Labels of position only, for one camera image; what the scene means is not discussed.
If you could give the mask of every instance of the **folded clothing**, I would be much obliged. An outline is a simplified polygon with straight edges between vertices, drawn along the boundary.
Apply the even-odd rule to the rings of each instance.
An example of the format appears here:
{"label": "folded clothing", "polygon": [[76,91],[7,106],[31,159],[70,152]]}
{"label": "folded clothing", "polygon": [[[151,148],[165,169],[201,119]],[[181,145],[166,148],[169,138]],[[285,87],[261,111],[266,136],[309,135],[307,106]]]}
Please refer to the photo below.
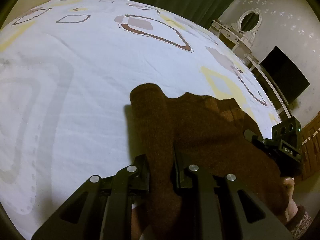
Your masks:
{"label": "folded clothing", "polygon": [[147,213],[158,239],[192,238],[192,204],[176,195],[170,178],[173,145],[212,175],[236,175],[275,214],[283,216],[288,195],[276,163],[244,138],[261,134],[234,99],[185,93],[167,98],[159,86],[130,93],[136,132],[150,167]]}

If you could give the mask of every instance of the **television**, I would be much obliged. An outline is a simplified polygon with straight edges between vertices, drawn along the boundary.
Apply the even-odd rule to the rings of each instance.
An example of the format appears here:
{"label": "television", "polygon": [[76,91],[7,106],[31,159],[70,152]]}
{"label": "television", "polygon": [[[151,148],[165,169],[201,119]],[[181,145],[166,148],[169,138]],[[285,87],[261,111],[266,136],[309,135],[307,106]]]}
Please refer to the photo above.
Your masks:
{"label": "television", "polygon": [[269,73],[289,104],[310,85],[298,67],[278,47],[274,47],[261,65]]}

